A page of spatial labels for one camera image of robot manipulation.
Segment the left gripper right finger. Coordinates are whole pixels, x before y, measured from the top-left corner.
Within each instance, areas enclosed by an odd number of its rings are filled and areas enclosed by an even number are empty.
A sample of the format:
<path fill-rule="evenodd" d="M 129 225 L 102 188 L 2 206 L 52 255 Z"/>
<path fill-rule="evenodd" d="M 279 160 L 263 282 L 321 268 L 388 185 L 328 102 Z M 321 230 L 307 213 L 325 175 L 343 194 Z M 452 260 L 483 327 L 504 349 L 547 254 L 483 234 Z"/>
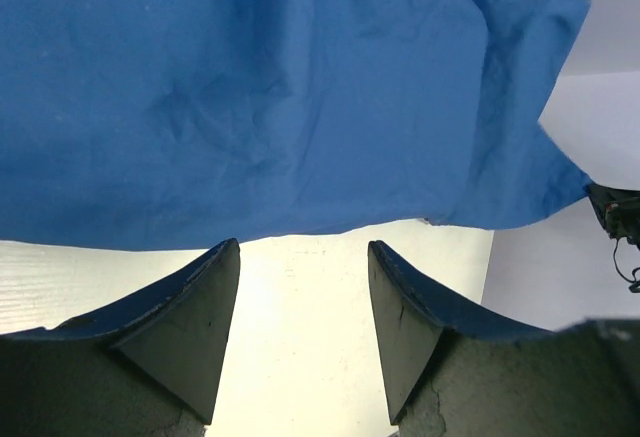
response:
<path fill-rule="evenodd" d="M 504 317 L 368 247 L 390 423 L 402 436 L 635 436 L 639 324 L 547 331 Z"/>

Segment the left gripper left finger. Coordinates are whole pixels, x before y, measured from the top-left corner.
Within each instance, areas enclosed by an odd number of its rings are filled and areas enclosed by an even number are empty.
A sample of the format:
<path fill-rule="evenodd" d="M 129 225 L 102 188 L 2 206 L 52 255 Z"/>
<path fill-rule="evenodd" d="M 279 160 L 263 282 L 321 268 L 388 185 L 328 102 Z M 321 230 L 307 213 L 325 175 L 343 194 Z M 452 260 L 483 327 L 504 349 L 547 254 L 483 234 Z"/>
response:
<path fill-rule="evenodd" d="M 199 436 L 211 423 L 236 302 L 227 240 L 54 329 L 1 338 L 5 436 Z"/>

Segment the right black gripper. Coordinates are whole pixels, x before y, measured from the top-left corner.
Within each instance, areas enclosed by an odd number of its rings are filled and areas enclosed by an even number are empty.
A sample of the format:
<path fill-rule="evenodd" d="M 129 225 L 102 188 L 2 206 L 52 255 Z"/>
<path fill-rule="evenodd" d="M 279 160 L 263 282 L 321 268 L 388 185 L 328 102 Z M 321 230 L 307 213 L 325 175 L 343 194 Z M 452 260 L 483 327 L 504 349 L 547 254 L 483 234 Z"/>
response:
<path fill-rule="evenodd" d="M 639 192 L 614 189 L 595 183 L 586 188 L 596 218 L 614 240 L 639 242 Z"/>

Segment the blue surgical wrap cloth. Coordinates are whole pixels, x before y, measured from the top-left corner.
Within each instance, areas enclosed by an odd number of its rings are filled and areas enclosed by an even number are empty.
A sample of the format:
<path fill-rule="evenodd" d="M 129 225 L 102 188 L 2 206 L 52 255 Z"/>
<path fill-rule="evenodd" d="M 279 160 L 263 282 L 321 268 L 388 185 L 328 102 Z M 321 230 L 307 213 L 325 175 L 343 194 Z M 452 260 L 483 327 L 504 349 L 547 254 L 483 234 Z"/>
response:
<path fill-rule="evenodd" d="M 129 251 L 541 221 L 588 0 L 1 0 L 1 236 Z"/>

